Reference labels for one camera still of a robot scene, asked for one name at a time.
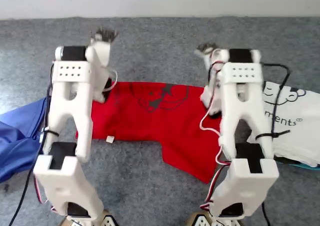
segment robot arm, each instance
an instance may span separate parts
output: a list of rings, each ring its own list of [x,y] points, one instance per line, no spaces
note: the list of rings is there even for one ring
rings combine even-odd
[[[270,136],[259,137],[256,144],[235,143],[240,119],[256,135],[268,135],[271,129],[264,115],[261,56],[258,50],[211,47],[203,58],[209,81],[200,99],[210,115],[221,111],[219,145],[231,161],[224,181],[207,202],[208,209],[212,225],[237,225],[234,220],[251,216],[279,177]]]
[[[92,101],[104,102],[109,79],[111,42],[115,32],[98,30],[88,46],[58,47],[52,73],[48,127],[34,174],[55,211],[83,226],[116,225],[104,213],[104,205],[87,181],[81,162],[90,157],[93,122]],[[78,130],[77,143],[58,141],[68,118]]]

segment black cable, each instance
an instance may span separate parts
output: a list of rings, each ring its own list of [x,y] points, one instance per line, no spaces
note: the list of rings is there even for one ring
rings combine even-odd
[[[263,202],[263,203],[261,204],[261,207],[262,207],[262,212],[263,212],[263,215],[264,215],[264,218],[265,218],[265,220],[266,220],[267,225],[268,225],[268,226],[271,226],[271,223],[270,223],[270,221],[269,221],[269,219],[268,219],[268,216],[267,216],[267,213],[266,213],[265,202]]]
[[[286,65],[283,64],[274,64],[274,63],[263,63],[264,66],[267,67],[282,67],[286,69],[286,76],[284,78],[284,80],[282,81],[282,83],[279,86],[279,91],[278,94],[276,95],[275,98],[275,103],[274,103],[274,107],[273,107],[273,114],[272,114],[272,125],[271,125],[271,134],[274,134],[274,130],[275,130],[275,122],[276,122],[276,111],[277,111],[277,106],[278,106],[278,101],[279,101],[279,97],[280,97],[280,93],[282,91],[282,88],[285,86],[285,84],[287,83],[287,80],[291,74],[291,70],[289,67],[287,67]]]
[[[222,222],[220,222],[218,219],[216,220],[218,223],[220,223],[222,226],[225,226]]]
[[[53,71],[53,67],[54,67],[54,65],[52,64],[51,69],[50,69],[50,84],[49,84],[49,86],[48,86],[48,88],[46,90],[46,108],[45,108],[45,113],[44,113],[44,126],[43,126],[43,128],[46,128],[48,126],[48,115],[49,115],[50,101],[51,101],[50,91],[52,89],[52,71]],[[19,211],[20,211],[20,208],[21,208],[22,203],[23,203],[23,201],[25,199],[25,196],[26,196],[26,192],[27,192],[26,190],[28,189],[29,180],[30,180],[31,174],[33,172],[33,169],[35,167],[37,158],[38,158],[39,154],[43,150],[43,147],[44,147],[44,144],[45,144],[45,141],[46,141],[46,137],[47,137],[47,133],[48,133],[48,131],[45,131],[45,130],[43,131],[42,142],[40,144],[40,147],[39,147],[38,151],[36,152],[36,156],[35,156],[35,158],[34,158],[34,160],[32,162],[31,168],[30,168],[30,170],[29,170],[29,172],[28,172],[28,174],[26,176],[26,180],[25,180],[25,184],[24,184],[25,187],[24,187],[24,190],[22,192],[18,207],[16,208],[16,210],[14,212],[14,215],[13,215],[13,217],[12,217],[12,219],[11,219],[11,221],[10,221],[8,226],[12,226],[13,225],[13,223],[14,223],[14,221],[15,221],[15,219],[16,219]]]
[[[268,63],[268,64],[264,64],[264,66],[267,66],[267,67],[282,67],[282,68],[285,68],[286,69],[286,76],[284,78],[284,80],[282,81],[282,83],[280,84],[279,86],[279,91],[276,95],[276,98],[275,98],[275,102],[274,102],[274,107],[273,107],[273,114],[272,114],[272,120],[271,120],[271,137],[272,139],[276,136],[279,136],[279,135],[282,135],[284,133],[288,133],[290,132],[290,130],[287,130],[287,131],[284,131],[284,132],[280,132],[280,133],[275,133],[274,130],[275,130],[275,123],[276,123],[276,112],[277,112],[277,106],[278,106],[278,101],[279,101],[279,97],[280,97],[280,93],[283,89],[283,87],[285,86],[285,84],[287,83],[287,80],[291,74],[291,70],[289,69],[289,67],[287,67],[286,65],[282,65],[282,64],[274,64],[274,63]],[[267,213],[266,213],[266,209],[265,209],[265,202],[263,202],[261,204],[261,207],[262,207],[262,212],[263,212],[263,216],[265,218],[265,221],[267,223],[267,226],[271,226],[271,223],[268,219],[268,216],[267,216]]]
[[[71,219],[72,222],[74,222],[75,224],[77,224],[78,226],[82,226],[80,223],[78,223],[77,221]]]

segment black cable clip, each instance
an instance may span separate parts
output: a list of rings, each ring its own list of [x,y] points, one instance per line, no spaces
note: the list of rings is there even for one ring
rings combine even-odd
[[[258,138],[260,137],[272,137],[272,138],[277,138],[283,134],[286,134],[286,133],[289,133],[290,130],[286,130],[286,131],[283,131],[283,132],[274,132],[274,133],[262,133],[262,134],[259,134],[257,137],[255,137],[255,139],[257,140]]]
[[[39,139],[40,143],[42,143],[42,140],[44,139],[44,134],[45,133],[52,133],[53,135],[59,137],[59,134],[57,132],[51,131],[49,127],[44,127],[41,130],[41,135],[40,135],[40,139]]]

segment red cloth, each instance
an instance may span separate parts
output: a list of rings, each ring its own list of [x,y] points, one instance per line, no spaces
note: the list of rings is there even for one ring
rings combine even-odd
[[[93,102],[93,139],[158,141],[164,162],[209,182],[218,136],[199,129],[206,113],[203,88],[151,82],[118,82],[105,103]],[[203,126],[218,129],[220,119]]]

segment white wall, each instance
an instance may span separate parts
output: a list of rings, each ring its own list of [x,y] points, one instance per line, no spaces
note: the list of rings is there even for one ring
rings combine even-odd
[[[320,0],[0,0],[0,19],[320,16]]]

